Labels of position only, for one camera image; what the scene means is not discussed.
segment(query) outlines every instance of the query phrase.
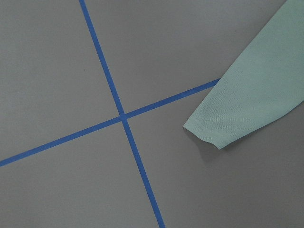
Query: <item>garment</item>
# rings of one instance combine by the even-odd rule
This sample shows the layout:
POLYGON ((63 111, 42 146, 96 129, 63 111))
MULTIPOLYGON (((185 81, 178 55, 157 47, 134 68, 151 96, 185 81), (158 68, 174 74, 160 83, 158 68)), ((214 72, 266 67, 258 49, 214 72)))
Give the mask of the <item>garment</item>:
POLYGON ((214 86, 184 127, 219 149, 304 100, 304 0, 288 0, 214 86))

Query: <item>gray surface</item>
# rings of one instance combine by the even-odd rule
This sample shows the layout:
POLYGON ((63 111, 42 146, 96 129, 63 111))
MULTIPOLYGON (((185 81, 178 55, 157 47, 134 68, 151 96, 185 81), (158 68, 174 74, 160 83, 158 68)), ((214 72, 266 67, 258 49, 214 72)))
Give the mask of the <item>gray surface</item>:
POLYGON ((221 77, 284 0, 87 0, 126 111, 221 77))
POLYGON ((121 123, 1 167, 2 228, 155 228, 121 123))
POLYGON ((168 228, 302 228, 303 112, 218 150, 182 128, 206 92, 129 120, 168 228))
POLYGON ((0 160, 118 115, 77 1, 0 2, 0 160))
MULTIPOLYGON (((87 0, 125 111, 219 78, 283 0, 87 0)), ((0 160, 116 117, 78 1, 0 3, 0 160)), ((167 228, 304 227, 303 104, 223 150, 209 90, 130 119, 167 228)), ((4 228, 158 227, 121 123, 0 168, 4 228)))

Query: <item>gray floor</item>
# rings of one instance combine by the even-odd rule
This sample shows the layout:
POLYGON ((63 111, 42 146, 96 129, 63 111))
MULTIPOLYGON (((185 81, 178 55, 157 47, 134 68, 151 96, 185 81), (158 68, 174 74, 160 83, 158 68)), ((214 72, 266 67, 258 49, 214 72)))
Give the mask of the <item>gray floor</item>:
MULTIPOLYGON (((126 112, 219 78, 284 0, 87 7, 126 112)), ((76 0, 0 3, 0 160, 118 116, 76 0)), ((304 227, 304 106, 218 150, 210 91, 129 119, 167 228, 304 227)), ((0 167, 4 228, 158 227, 121 123, 0 167)))

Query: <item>green fabric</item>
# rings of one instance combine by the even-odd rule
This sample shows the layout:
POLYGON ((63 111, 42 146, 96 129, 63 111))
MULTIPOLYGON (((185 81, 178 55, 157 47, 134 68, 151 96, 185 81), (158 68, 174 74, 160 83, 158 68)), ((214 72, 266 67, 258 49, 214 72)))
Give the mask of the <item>green fabric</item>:
POLYGON ((288 0, 184 127, 219 149, 304 100, 304 0, 288 0))

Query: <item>blue tape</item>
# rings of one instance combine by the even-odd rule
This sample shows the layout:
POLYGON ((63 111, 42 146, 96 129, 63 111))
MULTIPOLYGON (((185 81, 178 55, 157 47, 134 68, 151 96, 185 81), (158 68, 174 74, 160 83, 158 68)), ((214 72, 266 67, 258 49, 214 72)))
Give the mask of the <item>blue tape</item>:
POLYGON ((151 188, 148 176, 146 174, 146 171, 144 169, 142 160, 140 158, 140 155, 139 155, 136 143, 134 141, 134 138, 133 138, 130 126, 129 126, 128 121, 127 121, 127 118, 126 118, 126 116, 124 114, 123 106, 122 106, 122 104, 120 102, 117 90, 115 88, 115 84, 114 84, 114 82, 112 80, 112 77, 111 77, 111 74, 110 74, 110 70, 109 70, 108 65, 107 65, 107 63, 105 61, 105 57, 104 57, 104 54, 102 52, 101 46, 99 44, 99 41, 98 41, 98 38, 97 38, 97 35, 96 35, 96 32, 95 32, 95 29, 93 27, 93 24, 92 24, 89 12, 87 10, 85 1, 84 0, 79 0, 79 3, 80 3, 80 6, 81 6, 81 9, 83 11, 86 24, 87 24, 87 26, 89 28, 89 31, 90 31, 90 34, 91 34, 91 37, 92 37, 92 40, 93 40, 96 52, 97 52, 99 60, 100 60, 100 63, 102 65, 102 67, 103 67, 104 74, 105 74, 106 80, 107 80, 107 82, 109 84, 109 87, 110 87, 113 99, 115 101, 115 104, 116 104, 116 107, 117 107, 117 110, 118 110, 118 113, 119 113, 119 116, 121 117, 125 133, 127 135, 130 147, 132 149, 132 152, 133 152, 133 155, 134 155, 134 158, 135 158, 135 161, 136 161, 139 173, 141 175, 142 181, 143 181, 144 186, 146 188, 146 191, 147 191, 150 203, 152 205, 153 212, 155 214, 156 220, 157 220, 158 225, 159 225, 160 228, 165 228, 165 224, 163 222, 161 212, 159 210, 159 207, 157 205, 156 199, 154 197, 154 194, 153 194, 153 191, 152 191, 152 188, 151 188))
POLYGON ((184 98, 184 97, 187 97, 187 96, 189 96, 189 95, 198 93, 198 92, 200 92, 200 91, 202 91, 202 90, 204 90, 204 89, 208 89, 208 88, 210 88, 210 87, 215 86, 215 84, 216 84, 219 80, 220 80, 220 78, 219 78, 219 79, 216 79, 216 80, 214 80, 214 81, 208 82, 208 83, 206 83, 206 84, 203 84, 203 85, 201 85, 201 86, 195 87, 195 88, 193 88, 193 89, 189 89, 189 90, 184 91, 184 92, 182 92, 182 93, 176 94, 176 95, 174 95, 174 96, 168 97, 168 98, 163 99, 163 100, 161 100, 161 101, 155 102, 155 103, 153 103, 153 104, 149 104, 149 105, 147 105, 147 106, 145 106, 145 107, 136 109, 136 110, 134 110, 134 111, 131 111, 131 112, 127 113, 127 114, 126 114, 126 117, 127 117, 127 118, 131 118, 131 117, 133 117, 133 116, 136 116, 136 115, 145 113, 145 112, 147 112, 147 111, 150 111, 150 110, 152 110, 152 109, 154 109, 154 108, 158 108, 158 107, 160 107, 160 106, 166 105, 166 104, 171 103, 171 102, 173 102, 173 101, 176 101, 176 100, 182 99, 182 98, 184 98))
POLYGON ((15 155, 15 156, 10 157, 10 158, 6 158, 6 159, 0 161, 0 167, 1 167, 1 166, 4 166, 4 165, 7 165, 7 164, 10 164, 10 163, 12 163, 12 162, 16 162, 16 161, 18 161, 18 160, 20 160, 20 159, 29 157, 29 156, 31 156, 31 155, 33 155, 33 154, 35 154, 35 153, 39 153, 39 152, 41 152, 41 151, 45 151, 45 150, 47 150, 47 149, 49 149, 49 148, 52 148, 52 147, 54 147, 54 146, 57 146, 57 145, 66 143, 66 142, 68 142, 68 141, 71 141, 71 140, 73 140, 73 139, 79 138, 79 137, 84 136, 84 135, 86 135, 86 134, 89 134, 89 133, 98 131, 98 130, 100 130, 100 129, 102 129, 102 128, 105 128, 105 127, 110 126, 110 125, 112 125, 112 124, 118 123, 118 122, 120 122, 120 121, 121 121, 121 118, 120 118, 120 117, 116 117, 116 118, 114 118, 114 119, 105 121, 105 122, 103 122, 103 123, 99 123, 99 124, 94 125, 94 126, 92 126, 92 127, 83 129, 83 130, 81 130, 81 131, 79 131, 79 132, 75 132, 75 133, 73 133, 73 134, 70 134, 70 135, 67 135, 67 136, 65 136, 65 137, 62 137, 62 138, 60 138, 60 139, 54 140, 54 141, 49 142, 49 143, 47 143, 47 144, 44 144, 44 145, 42 145, 42 146, 36 147, 36 148, 31 149, 31 150, 29 150, 29 151, 25 151, 25 152, 23 152, 23 153, 17 154, 17 155, 15 155))

